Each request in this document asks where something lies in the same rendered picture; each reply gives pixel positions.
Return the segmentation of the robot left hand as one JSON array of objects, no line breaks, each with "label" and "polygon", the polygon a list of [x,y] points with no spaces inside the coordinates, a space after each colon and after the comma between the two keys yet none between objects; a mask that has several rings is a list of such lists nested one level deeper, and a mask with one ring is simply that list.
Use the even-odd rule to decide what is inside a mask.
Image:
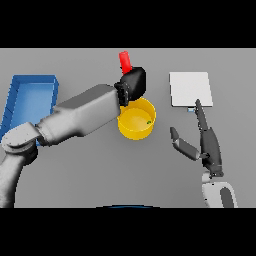
[{"label": "robot left hand", "polygon": [[133,67],[114,84],[114,87],[117,90],[119,105],[127,106],[130,101],[136,101],[144,95],[146,71],[142,67]]}]

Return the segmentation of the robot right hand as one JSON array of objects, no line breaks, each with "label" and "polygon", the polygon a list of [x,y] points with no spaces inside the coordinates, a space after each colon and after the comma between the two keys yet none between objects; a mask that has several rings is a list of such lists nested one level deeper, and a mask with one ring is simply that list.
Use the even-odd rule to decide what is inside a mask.
[{"label": "robot right hand", "polygon": [[195,114],[200,132],[200,148],[182,139],[174,127],[170,128],[173,147],[190,160],[202,160],[202,165],[209,171],[210,177],[223,177],[220,145],[214,130],[208,126],[205,113],[199,99],[195,101]]}]

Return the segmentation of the red beaker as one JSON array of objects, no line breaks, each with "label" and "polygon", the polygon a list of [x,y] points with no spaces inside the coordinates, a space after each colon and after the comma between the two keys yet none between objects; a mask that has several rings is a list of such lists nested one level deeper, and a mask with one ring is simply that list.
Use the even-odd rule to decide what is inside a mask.
[{"label": "red beaker", "polygon": [[120,66],[122,69],[122,74],[126,74],[132,70],[132,65],[130,62],[130,56],[127,51],[119,53]]}]

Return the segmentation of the yellow bowl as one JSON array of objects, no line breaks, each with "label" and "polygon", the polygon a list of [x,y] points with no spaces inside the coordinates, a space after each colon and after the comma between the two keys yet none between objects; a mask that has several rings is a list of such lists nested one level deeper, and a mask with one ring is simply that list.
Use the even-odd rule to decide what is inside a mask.
[{"label": "yellow bowl", "polygon": [[120,133],[130,140],[142,140],[148,137],[156,120],[154,105],[145,98],[130,101],[124,107],[120,107],[120,115],[117,117]]}]

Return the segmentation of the pale square scale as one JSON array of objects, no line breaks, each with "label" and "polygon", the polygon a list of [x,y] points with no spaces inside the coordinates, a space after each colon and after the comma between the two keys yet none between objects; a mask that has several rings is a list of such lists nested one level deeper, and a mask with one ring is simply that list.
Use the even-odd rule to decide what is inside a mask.
[{"label": "pale square scale", "polygon": [[203,107],[212,107],[213,100],[207,72],[170,72],[172,107],[193,108],[197,99]]}]

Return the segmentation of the blue tray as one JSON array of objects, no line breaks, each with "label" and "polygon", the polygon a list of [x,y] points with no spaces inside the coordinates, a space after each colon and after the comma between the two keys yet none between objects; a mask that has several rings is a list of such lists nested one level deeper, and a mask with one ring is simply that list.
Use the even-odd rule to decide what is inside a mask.
[{"label": "blue tray", "polygon": [[25,122],[37,124],[53,113],[59,82],[55,75],[13,75],[0,123],[0,141]]}]

